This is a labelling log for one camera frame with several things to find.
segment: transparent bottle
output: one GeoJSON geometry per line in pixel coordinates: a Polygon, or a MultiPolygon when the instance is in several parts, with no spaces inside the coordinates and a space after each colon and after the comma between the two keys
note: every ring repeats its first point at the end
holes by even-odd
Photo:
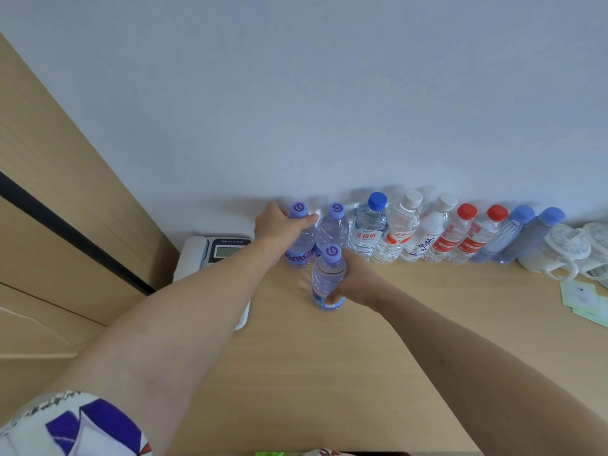
{"type": "Polygon", "coordinates": [[[313,300],[317,307],[333,310],[342,305],[344,298],[333,305],[329,305],[325,298],[338,287],[345,274],[346,261],[340,247],[334,243],[324,245],[313,267],[313,300]]]}
{"type": "Polygon", "coordinates": [[[467,262],[473,254],[483,248],[500,228],[500,223],[506,219],[509,211],[504,206],[492,205],[485,214],[477,216],[471,228],[456,248],[446,257],[453,264],[467,262]]]}
{"type": "Polygon", "coordinates": [[[315,233],[314,253],[321,256],[321,250],[330,243],[344,248],[348,242],[348,234],[350,225],[348,219],[344,216],[346,208],[341,203],[332,203],[327,208],[327,214],[324,214],[317,226],[315,233]]]}
{"type": "Polygon", "coordinates": [[[562,210],[555,206],[548,207],[532,219],[509,246],[496,253],[492,260],[500,264],[512,263],[515,258],[541,244],[551,228],[564,219],[566,219],[566,214],[562,210]]]}
{"type": "Polygon", "coordinates": [[[374,192],[367,203],[359,205],[355,211],[354,224],[348,238],[348,249],[368,261],[386,228],[386,215],[383,211],[387,201],[384,193],[374,192]]]}
{"type": "Polygon", "coordinates": [[[484,263],[489,261],[496,253],[515,240],[523,227],[534,219],[535,215],[534,210],[527,205],[520,205],[515,208],[509,214],[509,217],[502,222],[498,232],[491,240],[472,256],[471,262],[484,263]]]}
{"type": "MultiPolygon", "coordinates": [[[[308,207],[304,202],[295,202],[289,211],[289,218],[300,219],[308,216],[308,207]]],[[[285,259],[290,266],[306,267],[314,257],[314,226],[304,229],[293,245],[285,252],[285,259]]]]}
{"type": "Polygon", "coordinates": [[[406,242],[420,224],[416,208],[420,206],[422,194],[414,189],[407,190],[401,202],[386,213],[387,227],[376,247],[371,260],[377,264],[388,264],[399,257],[406,242]]]}
{"type": "Polygon", "coordinates": [[[450,224],[441,237],[424,254],[422,259],[428,263],[438,263],[450,254],[452,249],[466,237],[471,221],[477,215],[477,208],[463,203],[450,214],[450,224]]]}
{"type": "Polygon", "coordinates": [[[450,223],[449,212],[458,204],[458,199],[449,193],[442,193],[431,208],[420,216],[420,225],[403,250],[401,259],[413,263],[419,260],[436,242],[450,223]]]}

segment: forearm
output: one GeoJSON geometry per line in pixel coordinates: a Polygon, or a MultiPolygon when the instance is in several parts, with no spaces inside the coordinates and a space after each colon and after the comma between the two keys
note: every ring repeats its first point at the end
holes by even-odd
{"type": "Polygon", "coordinates": [[[109,400],[162,454],[279,253],[254,241],[154,293],[113,323],[48,391],[82,390],[109,400]]]}
{"type": "Polygon", "coordinates": [[[608,454],[606,423],[538,371],[390,284],[370,297],[484,454],[608,454]]]}

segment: person's right hand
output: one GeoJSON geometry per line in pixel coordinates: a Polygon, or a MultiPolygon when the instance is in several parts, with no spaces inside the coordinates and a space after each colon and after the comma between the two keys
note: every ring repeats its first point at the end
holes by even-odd
{"type": "Polygon", "coordinates": [[[375,294],[376,289],[384,280],[358,254],[343,248],[342,257],[346,261],[346,276],[338,287],[325,298],[326,304],[331,306],[346,297],[357,304],[376,310],[372,304],[373,298],[370,296],[375,294]]]}

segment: sleeve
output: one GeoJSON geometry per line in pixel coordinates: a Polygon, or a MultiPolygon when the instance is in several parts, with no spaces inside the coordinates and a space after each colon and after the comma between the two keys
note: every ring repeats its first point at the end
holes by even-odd
{"type": "Polygon", "coordinates": [[[0,428],[2,456],[152,456],[148,439],[117,407],[85,392],[40,397],[0,428]]]}

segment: blue bottle cap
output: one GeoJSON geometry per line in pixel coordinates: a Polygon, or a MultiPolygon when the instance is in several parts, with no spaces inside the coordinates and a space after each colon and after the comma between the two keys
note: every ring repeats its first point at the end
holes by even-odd
{"type": "Polygon", "coordinates": [[[295,202],[291,206],[291,211],[289,212],[290,219],[301,219],[305,218],[308,214],[308,208],[306,203],[304,202],[295,202]]]}
{"type": "Polygon", "coordinates": [[[510,216],[513,221],[520,224],[528,224],[529,221],[535,218],[536,213],[528,205],[520,205],[511,212],[510,216]]]}
{"type": "Polygon", "coordinates": [[[555,225],[566,219],[566,213],[555,206],[549,206],[538,218],[547,225],[555,225]]]}
{"type": "Polygon", "coordinates": [[[335,264],[342,258],[342,250],[338,245],[329,243],[323,246],[323,260],[330,264],[335,264]]]}
{"type": "Polygon", "coordinates": [[[367,201],[367,206],[370,210],[376,211],[379,213],[386,208],[386,203],[388,203],[389,199],[386,198],[386,195],[382,192],[374,192],[370,195],[369,200],[367,201]]]}
{"type": "Polygon", "coordinates": [[[332,203],[327,209],[327,214],[331,219],[342,219],[346,213],[346,208],[341,203],[332,203]]]}

